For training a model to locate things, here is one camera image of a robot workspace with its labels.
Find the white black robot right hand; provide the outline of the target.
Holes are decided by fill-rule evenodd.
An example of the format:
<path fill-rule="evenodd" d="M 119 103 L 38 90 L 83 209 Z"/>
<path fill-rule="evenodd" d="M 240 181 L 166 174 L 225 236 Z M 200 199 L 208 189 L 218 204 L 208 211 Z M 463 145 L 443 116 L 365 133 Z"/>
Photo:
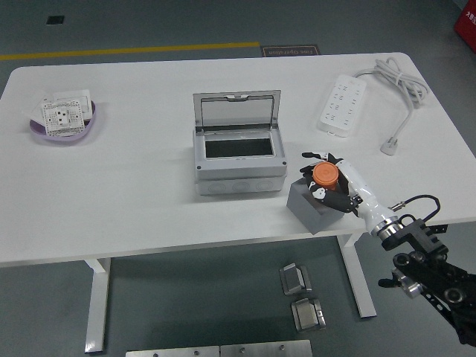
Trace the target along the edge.
<path fill-rule="evenodd" d="M 365 221 L 365 227 L 372 235 L 396 220 L 395 213 L 378 202 L 350 162 L 324 152 L 304 152 L 302 156 L 317 160 L 300 169 L 315 201 L 343 213 L 354 213 Z"/>

